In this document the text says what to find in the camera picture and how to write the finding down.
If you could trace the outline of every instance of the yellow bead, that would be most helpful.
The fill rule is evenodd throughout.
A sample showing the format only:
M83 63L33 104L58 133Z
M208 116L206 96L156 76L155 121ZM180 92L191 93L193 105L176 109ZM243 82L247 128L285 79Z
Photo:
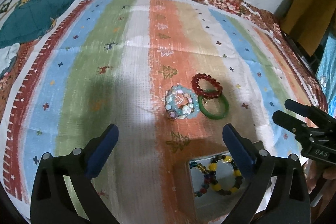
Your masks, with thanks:
M231 162L232 161L232 157L231 156L226 156L224 161Z
M235 193L235 192L237 192L238 191L238 188L236 188L236 187L233 187L233 188L231 188L231 193Z
M216 185L211 184L211 188L217 192L222 189L222 186L219 183L217 183Z
M217 169L217 164L210 164L209 165L209 170L210 171L216 171L216 169Z
M236 177L239 177L239 176L242 175L242 174L240 173L239 170L234 170L234 171L233 171L233 174L234 174Z

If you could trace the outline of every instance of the blue stripe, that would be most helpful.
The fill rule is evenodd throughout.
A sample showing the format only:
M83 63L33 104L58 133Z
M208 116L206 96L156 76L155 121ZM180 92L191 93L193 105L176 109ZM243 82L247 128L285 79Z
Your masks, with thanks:
M299 155L300 151L298 149L298 145L295 140L295 135L276 125L272 120L272 115L275 111L277 110L284 111L283 107L284 102L280 102L276 97L276 95L274 94L274 91L272 90L269 81L266 77L264 67L262 64L258 62L258 57L253 52L253 47L248 42L248 40L246 40L244 36L230 22L230 20L232 20L231 18L229 19L224 14L221 14L220 12L217 12L215 10L209 9L209 11L211 15L221 24L222 29L230 37L231 42L234 45L236 51L249 66L251 74L259 87L263 99L263 104L268 113L269 122L273 129L273 138L275 141L274 146L277 152L277 155L273 156L287 158L289 151L291 151L291 153ZM286 140L283 138L285 133L288 136L288 139Z
M33 158L37 156L40 159L45 152L51 152L53 156L60 156L54 154L56 148L55 138L58 135L58 123L62 111L67 79L73 62L81 50L81 46L94 28L97 19L104 11L106 5L110 2L111 0L94 0L88 5L77 23L70 28L68 37L64 39L60 48L51 53L50 58L53 60L48 71L43 76L41 91L32 110L33 113L25 141L23 160L30 194L38 167ZM49 105L49 108L46 108L46 110L42 107L45 103Z

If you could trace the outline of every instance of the hand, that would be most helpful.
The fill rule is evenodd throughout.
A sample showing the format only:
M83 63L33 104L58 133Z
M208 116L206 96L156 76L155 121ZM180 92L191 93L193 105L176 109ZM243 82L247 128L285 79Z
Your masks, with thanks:
M318 168L316 165L316 161L310 160L310 168L309 173L307 175L307 186L308 191L311 193L311 191L315 188L316 182L318 180ZM322 201L320 201L320 208L318 211L318 215L322 213L322 211L326 208L329 201L332 199L333 195L336 192L336 166L329 167L323 171L323 178L327 180L332 180L330 185L324 189L322 193Z

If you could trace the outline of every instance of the green jade bangle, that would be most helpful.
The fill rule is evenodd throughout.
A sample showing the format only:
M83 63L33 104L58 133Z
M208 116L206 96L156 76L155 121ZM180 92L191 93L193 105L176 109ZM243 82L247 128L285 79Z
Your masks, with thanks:
M215 90L204 90L204 92L213 92L213 91L215 91ZM214 114L211 114L210 112L208 112L203 105L203 96L202 95L198 96L199 110L211 120L220 120L220 119L225 118L225 116L229 112L229 108L230 108L229 102L227 101L226 97L223 94L221 94L218 97L218 100L219 100L220 104L222 106L224 106L224 111L221 114L214 115Z

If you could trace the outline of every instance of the green stripe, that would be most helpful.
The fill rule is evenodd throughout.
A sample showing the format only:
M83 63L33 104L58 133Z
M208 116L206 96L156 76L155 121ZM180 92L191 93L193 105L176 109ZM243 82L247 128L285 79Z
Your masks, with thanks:
M283 106L282 110L295 117L293 112L284 108L285 101L290 97L286 92L285 87L279 81L278 76L273 71L272 63L269 61L267 56L260 50L260 48L256 45L253 38L246 31L246 29L238 22L238 20L232 17L227 18L230 20L232 25L234 25L234 27L236 27L236 29L241 33L241 35L250 43L253 52L255 53L258 59L258 62L263 66L269 85L271 86L275 96L278 98L279 103Z
M112 0L97 20L77 55L69 74L63 109L56 138L56 155L67 155L75 147L84 147L90 139L100 136L112 122L112 93L115 86L114 70L119 67L124 48L123 33L135 0ZM110 50L105 45L115 42ZM105 74L98 67L110 66ZM92 181L99 192L108 189L107 170ZM70 196L77 199L73 188ZM77 212L84 215L74 201ZM107 198L102 198L110 208Z

